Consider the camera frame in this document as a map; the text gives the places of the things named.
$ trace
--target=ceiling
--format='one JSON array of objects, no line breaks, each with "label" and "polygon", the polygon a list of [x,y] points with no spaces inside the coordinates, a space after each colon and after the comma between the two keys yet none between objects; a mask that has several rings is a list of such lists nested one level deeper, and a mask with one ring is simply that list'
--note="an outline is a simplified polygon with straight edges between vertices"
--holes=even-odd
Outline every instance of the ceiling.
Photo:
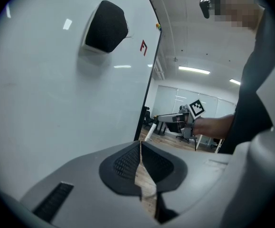
[{"label": "ceiling", "polygon": [[[162,27],[158,59],[165,78],[218,87],[237,94],[239,86],[229,80],[240,81],[243,67],[253,51],[255,35],[213,16],[205,19],[199,0],[151,1]],[[204,69],[210,74],[182,71],[178,66]]]}]

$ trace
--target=ceiling light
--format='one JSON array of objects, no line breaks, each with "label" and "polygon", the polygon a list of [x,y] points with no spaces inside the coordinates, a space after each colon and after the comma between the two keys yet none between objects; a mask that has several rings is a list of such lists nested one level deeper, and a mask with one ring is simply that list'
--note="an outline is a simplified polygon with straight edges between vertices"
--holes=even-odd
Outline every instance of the ceiling light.
[{"label": "ceiling light", "polygon": [[6,16],[10,18],[9,4],[6,5]]},{"label": "ceiling light", "polygon": [[179,69],[180,70],[187,70],[187,71],[198,72],[198,73],[202,73],[202,74],[210,74],[210,71],[200,70],[200,69],[191,68],[191,67],[179,66]]},{"label": "ceiling light", "polygon": [[129,66],[129,65],[121,65],[121,66],[114,66],[115,68],[121,68],[121,67],[126,67],[126,68],[128,68],[128,67],[131,67],[131,66]]},{"label": "ceiling light", "polygon": [[63,29],[69,29],[72,24],[72,20],[66,19],[65,24],[63,25]]},{"label": "ceiling light", "polygon": [[230,79],[230,82],[235,83],[237,85],[241,85],[241,82],[234,80],[234,79]]}]

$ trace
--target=person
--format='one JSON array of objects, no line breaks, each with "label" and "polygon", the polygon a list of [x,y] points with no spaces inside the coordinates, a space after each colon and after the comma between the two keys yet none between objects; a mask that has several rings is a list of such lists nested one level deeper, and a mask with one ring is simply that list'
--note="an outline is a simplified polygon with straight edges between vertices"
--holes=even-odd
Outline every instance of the person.
[{"label": "person", "polygon": [[193,126],[195,135],[225,139],[219,153],[232,154],[238,144],[251,141],[259,132],[272,127],[256,91],[275,67],[275,19],[267,6],[255,0],[210,0],[210,3],[215,15],[232,26],[248,28],[256,37],[254,51],[243,70],[235,113],[222,118],[199,117]]}]

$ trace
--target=person's arm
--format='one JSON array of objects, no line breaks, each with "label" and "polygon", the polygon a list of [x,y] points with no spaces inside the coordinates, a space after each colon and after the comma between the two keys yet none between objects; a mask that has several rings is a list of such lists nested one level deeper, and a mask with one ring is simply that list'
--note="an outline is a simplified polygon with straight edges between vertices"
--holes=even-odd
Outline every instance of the person's arm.
[{"label": "person's arm", "polygon": [[202,134],[211,138],[225,139],[232,124],[234,115],[221,118],[202,118],[195,120],[193,134]]}]

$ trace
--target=white wall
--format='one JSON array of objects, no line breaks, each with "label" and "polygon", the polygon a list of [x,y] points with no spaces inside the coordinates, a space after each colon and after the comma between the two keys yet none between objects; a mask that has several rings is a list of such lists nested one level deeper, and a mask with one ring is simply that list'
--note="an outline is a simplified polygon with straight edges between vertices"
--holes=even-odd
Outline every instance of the white wall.
[{"label": "white wall", "polygon": [[108,0],[134,40],[90,52],[81,44],[101,1],[12,0],[10,15],[1,13],[0,191],[16,200],[71,159],[134,139],[157,18],[149,0]]},{"label": "white wall", "polygon": [[168,86],[168,87],[174,87],[178,89],[190,90],[190,91],[194,91],[194,92],[209,95],[209,96],[214,96],[214,97],[232,102],[234,104],[236,104],[238,101],[238,94],[233,93],[231,91],[223,90],[220,88],[209,87],[206,85],[195,84],[187,81],[166,79],[166,80],[159,80],[159,81],[157,80],[156,84],[157,84],[157,87]]},{"label": "white wall", "polygon": [[145,106],[150,108],[150,113],[152,116],[152,110],[153,110],[153,105],[154,105],[154,101],[155,101],[155,97],[156,97],[156,92],[157,92],[157,88],[158,88],[158,81],[155,81],[154,78],[151,78],[151,83],[149,86],[149,91],[148,91],[148,95],[147,95],[147,99],[146,99],[146,103]]}]

